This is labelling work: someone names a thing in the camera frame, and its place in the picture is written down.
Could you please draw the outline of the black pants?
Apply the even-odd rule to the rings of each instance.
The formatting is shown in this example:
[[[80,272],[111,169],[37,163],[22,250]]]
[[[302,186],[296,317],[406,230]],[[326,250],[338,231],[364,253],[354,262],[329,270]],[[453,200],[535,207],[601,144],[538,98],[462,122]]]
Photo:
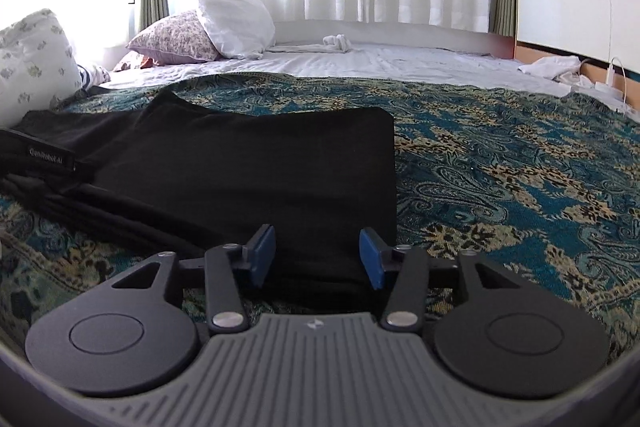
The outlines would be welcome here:
[[[360,231],[396,239],[394,121],[383,109],[250,116],[162,93],[123,112],[34,110],[11,129],[74,152],[98,187],[209,231],[208,248],[273,225],[265,291],[289,306],[373,303]]]

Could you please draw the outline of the purple floral pillow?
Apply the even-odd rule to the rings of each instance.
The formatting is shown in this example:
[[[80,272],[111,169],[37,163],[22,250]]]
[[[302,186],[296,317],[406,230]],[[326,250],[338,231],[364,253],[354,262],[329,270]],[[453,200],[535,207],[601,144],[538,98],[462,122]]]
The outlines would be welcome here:
[[[169,15],[143,29],[127,44],[160,66],[216,61],[219,52],[195,11]]]

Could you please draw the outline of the crumpled white cloth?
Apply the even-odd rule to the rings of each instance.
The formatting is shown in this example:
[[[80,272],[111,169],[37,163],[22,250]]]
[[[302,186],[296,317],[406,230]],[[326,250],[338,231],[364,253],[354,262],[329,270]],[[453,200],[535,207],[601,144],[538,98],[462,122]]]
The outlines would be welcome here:
[[[578,56],[545,56],[532,64],[523,64],[518,66],[518,70],[526,75],[538,78],[555,80],[565,74],[577,74],[582,61]]]

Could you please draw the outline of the teal paisley bed cover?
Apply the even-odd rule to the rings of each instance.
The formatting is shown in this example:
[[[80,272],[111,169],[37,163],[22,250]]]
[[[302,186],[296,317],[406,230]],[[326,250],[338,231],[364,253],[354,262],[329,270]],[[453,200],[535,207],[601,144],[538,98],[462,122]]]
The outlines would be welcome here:
[[[589,312],[610,361],[639,346],[639,123],[591,96],[265,72],[76,95],[70,113],[162,91],[250,115],[378,106],[395,118],[397,231],[433,257],[481,251]],[[1,340],[142,260],[1,193]]]

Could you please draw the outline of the white bed sheet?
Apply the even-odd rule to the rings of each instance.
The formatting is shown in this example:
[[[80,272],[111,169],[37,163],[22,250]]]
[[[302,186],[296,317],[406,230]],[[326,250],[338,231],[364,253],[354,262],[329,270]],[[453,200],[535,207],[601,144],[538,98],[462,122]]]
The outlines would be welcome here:
[[[259,60],[154,66],[112,72],[105,89],[161,86],[205,75],[271,72],[302,78],[373,78],[508,89],[562,98],[570,86],[518,70],[520,63],[489,55],[411,46],[355,44],[346,53],[266,53]]]

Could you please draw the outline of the white pillow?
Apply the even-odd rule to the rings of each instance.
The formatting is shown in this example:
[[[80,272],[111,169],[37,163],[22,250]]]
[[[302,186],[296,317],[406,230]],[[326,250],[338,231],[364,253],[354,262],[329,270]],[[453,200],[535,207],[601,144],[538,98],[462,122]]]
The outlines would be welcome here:
[[[272,17],[260,0],[198,0],[198,20],[227,58],[259,58],[276,41]]]

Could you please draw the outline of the striped blue white cloth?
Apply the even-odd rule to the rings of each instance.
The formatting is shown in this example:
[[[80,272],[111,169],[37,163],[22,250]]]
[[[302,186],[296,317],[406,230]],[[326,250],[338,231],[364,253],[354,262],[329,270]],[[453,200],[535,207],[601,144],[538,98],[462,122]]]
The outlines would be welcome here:
[[[78,74],[81,81],[81,89],[89,91],[93,87],[101,86],[103,83],[111,81],[111,75],[102,66],[82,66],[77,65]]]

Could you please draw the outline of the small white rolled towel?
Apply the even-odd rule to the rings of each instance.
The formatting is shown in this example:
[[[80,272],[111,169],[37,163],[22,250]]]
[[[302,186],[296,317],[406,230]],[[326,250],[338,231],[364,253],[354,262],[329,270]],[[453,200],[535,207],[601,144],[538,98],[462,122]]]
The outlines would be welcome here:
[[[352,44],[345,35],[329,35],[322,38],[322,50],[326,53],[347,53]]]

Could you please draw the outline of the pale green floral pillow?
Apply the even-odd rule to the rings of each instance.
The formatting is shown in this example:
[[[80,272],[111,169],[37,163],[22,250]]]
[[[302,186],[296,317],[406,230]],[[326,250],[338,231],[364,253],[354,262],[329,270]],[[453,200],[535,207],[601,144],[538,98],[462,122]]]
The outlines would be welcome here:
[[[52,11],[37,11],[1,31],[0,76],[3,127],[81,89],[73,49]]]

